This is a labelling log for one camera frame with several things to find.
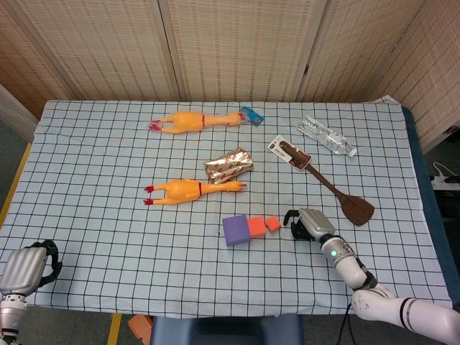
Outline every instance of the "power strip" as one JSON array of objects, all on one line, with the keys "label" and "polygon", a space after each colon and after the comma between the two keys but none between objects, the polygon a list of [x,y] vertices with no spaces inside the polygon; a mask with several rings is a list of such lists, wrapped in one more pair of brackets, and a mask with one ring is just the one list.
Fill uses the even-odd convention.
[{"label": "power strip", "polygon": [[460,183],[445,183],[447,176],[435,176],[431,181],[434,190],[460,190]]}]

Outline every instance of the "blue chair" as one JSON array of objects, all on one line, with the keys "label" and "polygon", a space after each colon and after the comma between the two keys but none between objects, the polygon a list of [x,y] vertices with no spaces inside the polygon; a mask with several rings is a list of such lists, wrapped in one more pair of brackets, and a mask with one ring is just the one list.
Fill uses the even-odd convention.
[{"label": "blue chair", "polygon": [[155,317],[151,345],[303,345],[302,318],[283,314],[256,318]]}]

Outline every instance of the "foam block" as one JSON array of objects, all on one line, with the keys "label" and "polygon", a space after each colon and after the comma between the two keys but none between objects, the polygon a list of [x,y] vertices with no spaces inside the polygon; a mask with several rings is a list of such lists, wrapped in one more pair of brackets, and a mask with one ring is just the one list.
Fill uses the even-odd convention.
[{"label": "foam block", "polygon": [[264,217],[254,217],[247,220],[249,233],[252,237],[265,235],[265,220]]},{"label": "foam block", "polygon": [[278,218],[271,216],[267,219],[267,226],[271,231],[275,231],[281,227],[281,223],[278,221]]},{"label": "foam block", "polygon": [[223,218],[225,242],[227,246],[251,241],[251,234],[244,214],[236,217]]}]

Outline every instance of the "purple block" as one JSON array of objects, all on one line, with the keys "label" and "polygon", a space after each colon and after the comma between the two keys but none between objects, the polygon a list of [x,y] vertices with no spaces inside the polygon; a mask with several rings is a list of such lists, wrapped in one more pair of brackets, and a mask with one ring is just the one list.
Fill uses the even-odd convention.
[{"label": "purple block", "polygon": [[236,217],[223,218],[225,242],[227,246],[251,241],[251,234],[244,214]]}]

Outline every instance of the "blue packet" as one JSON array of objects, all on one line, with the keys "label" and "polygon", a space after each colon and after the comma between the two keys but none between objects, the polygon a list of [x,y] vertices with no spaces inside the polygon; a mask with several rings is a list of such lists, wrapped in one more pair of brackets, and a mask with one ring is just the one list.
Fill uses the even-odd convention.
[{"label": "blue packet", "polygon": [[239,112],[246,117],[246,120],[252,122],[256,126],[259,126],[264,121],[263,116],[260,116],[258,113],[247,106],[242,106]]}]

